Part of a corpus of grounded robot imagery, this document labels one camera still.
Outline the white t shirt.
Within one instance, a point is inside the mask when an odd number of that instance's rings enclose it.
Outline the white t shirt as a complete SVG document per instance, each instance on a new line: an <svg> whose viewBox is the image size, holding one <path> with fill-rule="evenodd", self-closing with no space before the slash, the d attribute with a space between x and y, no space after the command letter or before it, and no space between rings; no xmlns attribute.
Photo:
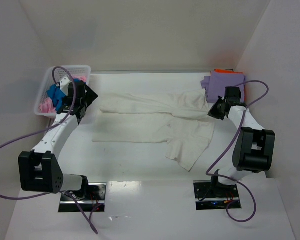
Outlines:
<svg viewBox="0 0 300 240"><path fill-rule="evenodd" d="M106 93L97 109L93 142L166 143L166 158L191 171L215 129L204 89L184 93Z"/></svg>

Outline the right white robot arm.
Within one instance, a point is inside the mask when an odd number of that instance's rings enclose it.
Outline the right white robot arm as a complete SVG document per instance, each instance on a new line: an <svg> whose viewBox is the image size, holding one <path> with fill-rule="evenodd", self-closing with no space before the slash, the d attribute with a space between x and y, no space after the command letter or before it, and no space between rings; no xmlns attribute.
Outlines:
<svg viewBox="0 0 300 240"><path fill-rule="evenodd" d="M228 118L236 127L232 163L211 176L213 190L228 190L238 181L271 168L276 135L262 127L241 102L239 87L228 86L208 115L217 120Z"/></svg>

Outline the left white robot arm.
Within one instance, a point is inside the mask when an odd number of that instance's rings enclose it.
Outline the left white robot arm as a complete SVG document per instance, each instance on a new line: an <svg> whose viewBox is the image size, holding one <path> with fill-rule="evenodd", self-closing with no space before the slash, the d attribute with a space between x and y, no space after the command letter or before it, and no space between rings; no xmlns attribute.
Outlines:
<svg viewBox="0 0 300 240"><path fill-rule="evenodd" d="M84 175L65 174L59 156L68 138L85 117L87 108L98 95L83 81L67 85L55 124L31 150L18 157L21 188L24 191L51 193L72 192L80 199L87 194L89 181Z"/></svg>

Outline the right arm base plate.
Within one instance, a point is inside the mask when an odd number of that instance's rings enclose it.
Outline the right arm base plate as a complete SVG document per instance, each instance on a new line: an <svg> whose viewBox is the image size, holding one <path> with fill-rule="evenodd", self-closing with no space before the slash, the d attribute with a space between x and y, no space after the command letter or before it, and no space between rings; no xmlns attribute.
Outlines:
<svg viewBox="0 0 300 240"><path fill-rule="evenodd" d="M197 211L241 209L240 195L237 185L226 188L212 188L210 181L194 181L195 206Z"/></svg>

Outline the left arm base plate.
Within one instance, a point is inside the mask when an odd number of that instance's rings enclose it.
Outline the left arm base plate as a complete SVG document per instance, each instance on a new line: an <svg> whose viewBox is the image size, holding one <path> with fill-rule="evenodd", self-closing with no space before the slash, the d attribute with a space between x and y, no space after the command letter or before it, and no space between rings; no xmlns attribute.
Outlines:
<svg viewBox="0 0 300 240"><path fill-rule="evenodd" d="M90 213L91 211L101 213L105 211L106 190L106 183L90 183L84 196L72 194L85 213ZM71 197L62 195L60 197L58 212L78 213L80 210Z"/></svg>

